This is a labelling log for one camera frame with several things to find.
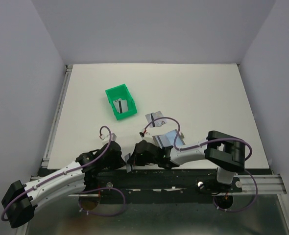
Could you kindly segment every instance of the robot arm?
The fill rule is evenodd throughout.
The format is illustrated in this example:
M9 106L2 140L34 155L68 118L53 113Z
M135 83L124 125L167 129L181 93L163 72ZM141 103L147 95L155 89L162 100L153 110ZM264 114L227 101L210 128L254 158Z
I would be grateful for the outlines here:
M155 163L159 167L171 169L182 164L207 159L219 166L217 183L231 185L236 172L244 171L245 144L242 140L218 131L210 131L197 144L159 148L151 135L141 133L143 140L136 144L135 151L127 161L129 164L145 165Z
M115 170L125 165L120 146L115 141L109 142L109 139L109 136L103 139L106 144L100 150L82 153L68 166L46 177L24 185L21 181L12 183L2 199L8 218L4 221L9 221L12 228L17 228L31 220L37 211L49 203L80 193L86 188L98 188L96 176L100 171L105 168ZM101 154L98 161L88 164Z
M115 170L125 165L121 158L121 148L114 141L115 135L101 135L100 150L81 154L74 162L53 174L39 180L22 184L14 182L6 192L2 205L3 215L7 215L12 228L28 222L43 206L70 194L98 188L97 175L104 169ZM218 147L224 144L223 151ZM244 171L245 144L226 134L210 131L207 138L196 145L158 147L149 134L135 145L128 164L157 164L164 169L172 169L184 163L207 159L219 166L214 190L230 187L235 172Z

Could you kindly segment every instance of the small connector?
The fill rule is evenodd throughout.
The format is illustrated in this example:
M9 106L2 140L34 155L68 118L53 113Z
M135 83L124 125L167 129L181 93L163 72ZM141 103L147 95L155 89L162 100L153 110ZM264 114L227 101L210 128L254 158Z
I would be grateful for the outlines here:
M106 135L101 134L99 137L100 137L101 140L104 140L106 138Z
M140 136L143 138L145 136L146 130L142 129L141 132L139 132Z

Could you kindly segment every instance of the cable clip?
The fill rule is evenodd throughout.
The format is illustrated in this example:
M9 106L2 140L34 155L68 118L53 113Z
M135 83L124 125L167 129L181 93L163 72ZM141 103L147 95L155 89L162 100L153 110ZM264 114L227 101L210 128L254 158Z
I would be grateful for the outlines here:
M146 133L146 130L145 130L145 129L142 129L141 132L139 132L139 134L140 134L141 137L144 137L144 136L145 136L145 133Z

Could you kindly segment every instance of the white backdrop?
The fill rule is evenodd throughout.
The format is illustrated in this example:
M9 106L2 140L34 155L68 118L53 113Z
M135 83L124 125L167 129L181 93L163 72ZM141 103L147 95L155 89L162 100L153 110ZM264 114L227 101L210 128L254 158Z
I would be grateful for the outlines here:
M66 64L240 63L275 0L32 0Z
M32 2L0 0L0 215L11 183L40 166L64 72ZM0 219L0 235L14 233Z
M266 156L289 197L289 0L276 1L240 72Z

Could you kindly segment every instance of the wire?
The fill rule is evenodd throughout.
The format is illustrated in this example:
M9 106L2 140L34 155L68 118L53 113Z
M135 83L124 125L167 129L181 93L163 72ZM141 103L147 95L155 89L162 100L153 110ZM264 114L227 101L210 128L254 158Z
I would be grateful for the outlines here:
M99 216L107 216L107 217L111 217L111 216L115 216L115 215L121 214L121 213L125 210L125 208L126 208L126 198L125 198L123 192L120 191L120 190L117 189L117 188L108 188L108 187L97 188L97 189L94 189L94 190L89 190L89 191L81 192L80 194L89 193L89 192L96 192L96 191L105 190L105 189L109 189L109 190L112 189L112 190L114 190L114 191L116 191L116 192L119 192L120 195L122 196L122 198L123 198L123 205L122 205L121 209L120 209L118 212L111 213L111 214L102 214L102 213L93 212L93 211L86 211L86 210L84 210L84 209L82 208L82 206L81 206L81 201L78 200L78 206L79 206L79 208L80 208L80 211L83 211L83 212L89 213L89 214L94 214L94 215L99 215Z
M174 146L174 148L175 148L176 150L178 150L178 151L184 151L184 150L190 150L190 149L194 149L194 148L199 148L199 147L201 147L201 146L204 146L204 145L210 144L210 143L223 142L223 141L238 141L238 142L240 142L240 143L245 144L245 145L249 148L249 154L248 154L248 156L245 158L245 161L247 161L247 160L251 157L251 155L252 155L252 147L250 146L250 144L248 144L246 141L244 141L244 140L242 140L242 139L239 139L239 138L221 138L221 139L206 141L206 142L203 142L203 143L201 143L201 144L199 144L199 145L197 144L197 145L190 146L190 147L187 147L187 148L178 148L178 147L176 146L176 140L177 140L177 138L178 138L178 136L179 136L179 133L180 133L180 124L179 124L179 122L178 122L176 119L174 119L174 118L172 118L172 117L158 117L158 118L152 120L151 122L149 122L148 125L145 126L144 130L146 131L146 129L150 126L151 123L153 123L153 122L155 122L155 121L157 121L157 120L160 120L160 119L169 119L169 120L172 120L172 121L176 122L176 124L177 124L177 126L178 126L178 130L177 130L176 136L175 136L175 138L174 138L173 146Z
M75 171L75 170L78 170L78 169L84 168L84 167L86 167L86 166L89 166L89 165L95 163L98 159L100 159L100 158L104 155L104 153L105 153L105 152L108 150L108 148L110 147L111 140L112 140L112 132L111 132L110 128L108 128L107 126L102 126L102 127L100 128L100 131L99 131L99 132L100 132L100 136L102 135L102 129L103 129L103 128L107 129L108 132L109 132L109 135L110 135L109 142L107 143L104 151L103 151L98 157L96 157L95 159L93 159L91 162L88 162L88 163L86 163L86 164L84 164L84 165L81 165L81 166L78 166L78 167L69 169L69 170L66 171L66 173L70 173L70 172L73 172L73 171ZM61 172L61 173L59 173L59 174L57 174L57 175L54 175L54 176L52 176L52 177L50 177L50 178L48 178L48 179L40 182L39 184L37 184L35 188L30 188L30 189L26 190L25 192L19 194L19 195L18 195L17 197L15 197L11 202L9 202L9 203L7 204L7 206L4 208L4 210L3 210L3 212L2 212L2 215L1 215L1 220L2 220L2 221L8 221L8 220L9 220L9 218L4 218L4 216L5 216L6 212L8 211L8 209L11 207L11 205L12 205L14 202L16 202L18 199L20 199L21 197L23 197L24 195L26 195L27 193L29 193L29 192L31 192L31 191L33 191L33 190L37 190L38 187L44 185L45 183L47 183L47 182L49 182L49 181L51 181L51 180L53 180L53 179L56 179L57 177L60 177L60 176L62 176L62 175L64 175L64 172Z
M216 197L213 197L213 204L214 204L214 206L215 206L218 210L223 211L223 212L229 212L229 213L237 213L237 212L241 212L241 211L244 211L244 210L252 207L252 205L256 202L256 200L257 200L257 198L258 198L258 185L257 185L257 182L256 182L256 180L254 179L253 175L252 175L249 171L247 171L247 170L244 170L244 171L245 171L248 175L250 175L250 177L252 178L252 180L253 180L253 182L254 182L254 186L255 186L255 188L256 188L256 194L255 194L253 200L252 200L247 206L245 206L245 207L243 207L243 208L241 208L241 209L237 209L237 210L227 210L227 209L223 209L223 208L219 207L219 206L217 205Z

